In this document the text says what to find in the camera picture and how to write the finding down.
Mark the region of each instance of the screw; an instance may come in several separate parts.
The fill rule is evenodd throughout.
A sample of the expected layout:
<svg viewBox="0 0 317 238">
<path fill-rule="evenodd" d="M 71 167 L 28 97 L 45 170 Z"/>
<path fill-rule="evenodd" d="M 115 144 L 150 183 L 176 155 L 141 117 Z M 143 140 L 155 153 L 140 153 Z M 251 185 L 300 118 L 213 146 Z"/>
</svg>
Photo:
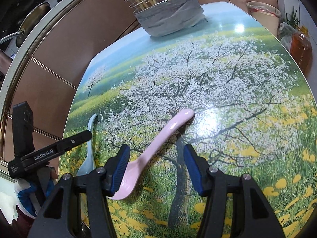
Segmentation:
<svg viewBox="0 0 317 238">
<path fill-rule="evenodd" d="M 63 178 L 64 180 L 68 180 L 71 176 L 72 176 L 72 175 L 71 175 L 70 173 L 67 173 L 67 174 L 64 174 L 64 175 L 62 176 L 62 178 Z"/>
<path fill-rule="evenodd" d="M 243 174 L 242 177 L 243 177 L 245 180 L 250 180 L 250 179 L 251 179 L 251 175 L 249 175 L 249 174 Z"/>
<path fill-rule="evenodd" d="M 213 167 L 213 166 L 209 167 L 208 169 L 212 173 L 216 173 L 218 171 L 218 168 L 217 167 Z"/>
<path fill-rule="evenodd" d="M 102 173 L 104 173 L 106 170 L 105 170 L 104 167 L 98 167 L 98 168 L 96 169 L 96 171 L 97 171 L 97 173 L 102 174 Z"/>
</svg>

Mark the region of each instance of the plastic bottle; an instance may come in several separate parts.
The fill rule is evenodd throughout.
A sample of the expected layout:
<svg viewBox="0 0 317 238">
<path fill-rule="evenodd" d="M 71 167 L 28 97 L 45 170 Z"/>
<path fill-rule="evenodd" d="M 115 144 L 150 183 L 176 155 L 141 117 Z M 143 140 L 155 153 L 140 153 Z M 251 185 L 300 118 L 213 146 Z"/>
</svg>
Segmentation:
<svg viewBox="0 0 317 238">
<path fill-rule="evenodd" d="M 293 34 L 290 54 L 303 74 L 305 74 L 308 63 L 313 55 L 313 48 L 309 39 L 302 32 Z"/>
</svg>

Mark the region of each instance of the light blue spoon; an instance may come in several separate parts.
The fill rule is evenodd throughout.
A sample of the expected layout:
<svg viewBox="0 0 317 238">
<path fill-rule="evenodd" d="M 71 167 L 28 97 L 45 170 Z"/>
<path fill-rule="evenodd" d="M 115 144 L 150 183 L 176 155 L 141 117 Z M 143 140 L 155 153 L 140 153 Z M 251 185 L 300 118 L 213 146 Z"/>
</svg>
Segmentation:
<svg viewBox="0 0 317 238">
<path fill-rule="evenodd" d="M 97 114 L 95 113 L 88 122 L 88 130 L 93 133 L 94 128 L 94 122 L 97 117 Z M 78 169 L 77 176 L 83 176 L 86 174 L 89 174 L 92 170 L 96 169 L 94 155 L 93 155 L 93 145 L 92 145 L 92 139 L 87 142 L 87 156 L 85 161 L 82 163 L 80 168 Z"/>
</svg>

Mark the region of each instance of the white wall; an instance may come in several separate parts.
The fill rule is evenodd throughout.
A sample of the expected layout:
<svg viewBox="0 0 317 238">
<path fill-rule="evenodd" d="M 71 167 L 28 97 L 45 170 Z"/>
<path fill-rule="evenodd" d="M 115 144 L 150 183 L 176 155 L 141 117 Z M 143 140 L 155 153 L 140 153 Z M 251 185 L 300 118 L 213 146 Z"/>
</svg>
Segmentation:
<svg viewBox="0 0 317 238">
<path fill-rule="evenodd" d="M 17 218 L 14 183 L 0 176 L 0 209 L 9 223 Z"/>
<path fill-rule="evenodd" d="M 300 0 L 284 0 L 284 6 L 287 13 L 291 13 L 294 7 L 294 9 L 297 10 L 297 18 L 300 21 L 300 27 L 305 26 L 308 28 L 310 43 L 313 48 L 313 62 L 312 68 L 307 74 L 306 79 L 315 99 L 317 99 L 317 27 Z"/>
</svg>

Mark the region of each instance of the pink spoon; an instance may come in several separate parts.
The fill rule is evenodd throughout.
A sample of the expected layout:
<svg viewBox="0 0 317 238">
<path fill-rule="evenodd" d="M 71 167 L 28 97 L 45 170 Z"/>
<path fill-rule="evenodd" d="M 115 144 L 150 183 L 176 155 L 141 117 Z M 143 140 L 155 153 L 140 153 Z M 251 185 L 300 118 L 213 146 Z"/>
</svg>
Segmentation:
<svg viewBox="0 0 317 238">
<path fill-rule="evenodd" d="M 133 192 L 137 180 L 146 164 L 156 154 L 164 142 L 193 116 L 194 111 L 192 109 L 183 109 L 169 120 L 147 149 L 135 161 L 128 163 L 119 190 L 113 197 L 109 198 L 113 200 L 122 200 L 128 197 Z"/>
</svg>

